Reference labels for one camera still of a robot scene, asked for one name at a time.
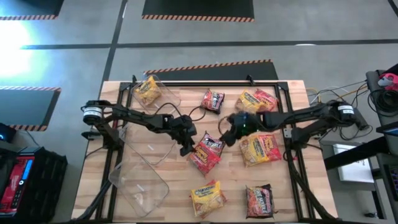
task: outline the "hazard tape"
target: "hazard tape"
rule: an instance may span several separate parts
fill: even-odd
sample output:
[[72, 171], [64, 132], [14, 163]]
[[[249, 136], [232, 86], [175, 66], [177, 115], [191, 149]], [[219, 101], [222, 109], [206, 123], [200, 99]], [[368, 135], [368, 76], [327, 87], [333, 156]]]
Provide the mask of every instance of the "hazard tape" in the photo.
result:
[[230, 16], [170, 16], [170, 15], [144, 15], [142, 19], [158, 20], [184, 20], [184, 21], [220, 21], [220, 22], [254, 22], [250, 17]]
[[9, 125], [10, 128], [14, 128], [15, 130], [25, 130], [25, 131], [45, 131], [47, 129], [47, 125], [19, 125], [12, 124]]
[[0, 86], [0, 90], [61, 91], [60, 87]]
[[56, 19], [55, 15], [33, 15], [33, 16], [0, 16], [0, 21], [21, 21], [21, 20], [51, 20]]
[[217, 63], [217, 64], [213, 64], [213, 65], [196, 65], [196, 66], [180, 67], [180, 68], [165, 68], [165, 69], [157, 69], [157, 70], [147, 70], [147, 71], [144, 71], [144, 74], [159, 73], [159, 72], [174, 72], [174, 71], [191, 70], [191, 69], [198, 69], [198, 68], [214, 68], [214, 67], [224, 67], [224, 66], [232, 66], [232, 65], [246, 65], [246, 64], [265, 63], [265, 62], [272, 62], [272, 60], [271, 59], [252, 60], [252, 61], [244, 61], [244, 62]]

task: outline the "transparent plastic bin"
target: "transparent plastic bin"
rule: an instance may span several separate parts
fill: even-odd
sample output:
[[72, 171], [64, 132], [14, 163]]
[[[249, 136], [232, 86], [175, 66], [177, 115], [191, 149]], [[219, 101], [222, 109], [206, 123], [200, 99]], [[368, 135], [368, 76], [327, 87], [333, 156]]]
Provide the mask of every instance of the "transparent plastic bin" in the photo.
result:
[[[138, 90], [151, 77], [156, 83], [161, 95], [152, 103], [145, 104], [140, 98]], [[172, 105], [165, 105], [159, 111], [158, 109], [165, 103], [171, 103], [180, 110], [181, 99], [172, 93], [155, 75], [149, 75], [140, 84], [137, 84], [131, 94], [134, 97], [133, 109], [143, 111], [147, 114], [172, 114], [175, 118], [179, 116], [177, 110]], [[177, 142], [172, 140], [168, 134], [155, 134], [146, 127], [128, 123], [119, 132], [121, 139], [138, 152], [149, 164], [156, 166], [163, 161], [174, 148], [177, 148]]]
[[153, 166], [159, 165], [173, 150], [177, 152], [177, 142], [168, 134], [156, 134], [138, 124], [128, 123], [119, 133], [125, 144]]
[[109, 174], [109, 181], [123, 194], [137, 217], [142, 218], [160, 206], [169, 186], [140, 155], [131, 152]]
[[[145, 103], [144, 100], [138, 94], [138, 91], [143, 83], [148, 82], [151, 78], [155, 81], [158, 90], [160, 91], [160, 96], [156, 98], [152, 103]], [[144, 79], [141, 83], [137, 84], [132, 90], [131, 94], [136, 99], [145, 112], [149, 114], [154, 114], [162, 105], [165, 103], [171, 103], [175, 105], [175, 107], [179, 107], [181, 103], [181, 99], [176, 96], [171, 90], [169, 90], [156, 75], [149, 75]], [[167, 113], [167, 114], [175, 114], [176, 110], [172, 105], [164, 105], [157, 113]]]

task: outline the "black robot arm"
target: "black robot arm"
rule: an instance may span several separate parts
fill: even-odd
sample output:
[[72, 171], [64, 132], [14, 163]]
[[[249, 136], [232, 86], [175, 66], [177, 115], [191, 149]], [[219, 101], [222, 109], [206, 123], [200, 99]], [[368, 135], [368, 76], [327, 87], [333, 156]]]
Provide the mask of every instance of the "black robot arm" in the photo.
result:
[[[197, 134], [194, 123], [188, 115], [174, 118], [171, 114], [145, 114], [130, 110], [119, 104], [112, 104], [106, 100], [91, 100], [84, 107], [83, 122], [93, 125], [104, 137], [104, 146], [117, 147], [121, 145], [119, 131], [109, 125], [110, 121], [123, 120], [145, 126], [149, 131], [157, 134], [168, 134], [172, 140], [182, 145], [180, 155], [185, 156], [194, 151], [192, 136]], [[112, 112], [104, 117], [104, 108], [111, 108]]]
[[291, 130], [292, 144], [304, 144], [308, 142], [311, 136], [324, 133], [334, 127], [351, 126], [355, 123], [356, 116], [351, 105], [335, 100], [287, 113], [267, 111], [250, 114], [239, 112], [227, 117], [227, 121], [231, 124], [231, 129], [225, 132], [220, 139], [225, 141], [228, 146], [232, 146], [237, 139], [256, 131], [273, 132], [288, 124], [315, 119], [318, 121], [305, 128], [294, 128]]

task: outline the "snack bag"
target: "snack bag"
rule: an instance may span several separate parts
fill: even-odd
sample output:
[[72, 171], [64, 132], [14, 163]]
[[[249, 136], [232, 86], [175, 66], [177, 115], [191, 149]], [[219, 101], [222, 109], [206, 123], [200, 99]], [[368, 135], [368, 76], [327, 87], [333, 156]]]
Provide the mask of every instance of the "snack bag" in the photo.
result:
[[258, 138], [262, 143], [263, 148], [266, 150], [266, 155], [270, 161], [278, 161], [282, 159], [278, 144], [276, 143], [275, 136], [273, 134], [259, 134]]
[[156, 85], [154, 77], [150, 76], [139, 88], [134, 90], [141, 101], [147, 106], [161, 96], [160, 88]]
[[205, 218], [212, 211], [224, 206], [227, 201], [221, 191], [219, 181], [211, 181], [204, 187], [191, 190], [191, 198], [195, 217]]
[[205, 135], [201, 139], [201, 142], [203, 142], [204, 145], [207, 146], [208, 149], [214, 152], [218, 157], [220, 157], [221, 152], [225, 147], [225, 142], [211, 137], [207, 132], [205, 132]]
[[254, 93], [254, 97], [256, 97], [258, 100], [265, 104], [264, 111], [272, 111], [278, 102], [275, 97], [260, 89], [256, 90], [256, 92]]
[[195, 147], [195, 152], [189, 155], [189, 159], [196, 165], [198, 170], [206, 175], [221, 160], [203, 142]]
[[244, 90], [241, 96], [236, 101], [235, 108], [240, 111], [256, 113], [258, 111], [264, 111], [266, 108], [266, 104], [254, 97], [247, 90]]
[[246, 218], [272, 218], [274, 216], [274, 199], [271, 185], [247, 187], [248, 212]]
[[200, 106], [208, 111], [220, 114], [221, 105], [224, 101], [224, 93], [207, 90]]
[[241, 148], [243, 161], [246, 167], [270, 161], [266, 154], [265, 147], [257, 135], [251, 135], [243, 139], [239, 142], [239, 147]]

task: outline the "concrete floor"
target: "concrete floor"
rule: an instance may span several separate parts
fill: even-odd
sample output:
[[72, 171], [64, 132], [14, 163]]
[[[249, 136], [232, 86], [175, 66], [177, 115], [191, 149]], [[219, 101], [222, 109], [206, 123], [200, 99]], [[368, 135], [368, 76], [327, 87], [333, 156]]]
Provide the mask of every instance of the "concrete floor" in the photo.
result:
[[[122, 0], [65, 0], [57, 20], [0, 22], [0, 85], [62, 87], [48, 130], [33, 133], [47, 149], [67, 155], [70, 163], [55, 222], [69, 220], [72, 213], [87, 145], [80, 133], [89, 128], [81, 121], [79, 108], [98, 97], [108, 59], [109, 48], [93, 49], [96, 46], [92, 44], [112, 42], [121, 4]], [[255, 0], [255, 23], [146, 21], [141, 20], [143, 5], [144, 0], [127, 2], [119, 43], [311, 42], [398, 37], [398, 17], [387, 0]], [[81, 49], [68, 49], [71, 44], [82, 44]], [[48, 46], [55, 49], [18, 50], [22, 45], [66, 45], [66, 49]], [[397, 63], [397, 50], [398, 44], [382, 43], [116, 49], [109, 80], [130, 80], [132, 74], [141, 77], [144, 70], [158, 68], [271, 58], [280, 80], [304, 80], [306, 87], [321, 90], [365, 80], [368, 70], [389, 68]], [[333, 96], [322, 97], [323, 101], [330, 99]], [[359, 99], [359, 109], [369, 124], [379, 126], [376, 114], [367, 106], [366, 96]], [[371, 133], [355, 141], [366, 142], [376, 137], [378, 134]], [[325, 139], [340, 140], [335, 133]], [[24, 134], [18, 135], [16, 143], [32, 144]], [[362, 216], [374, 211], [370, 192], [332, 190], [343, 220], [395, 223], [391, 211], [387, 211], [387, 221]]]

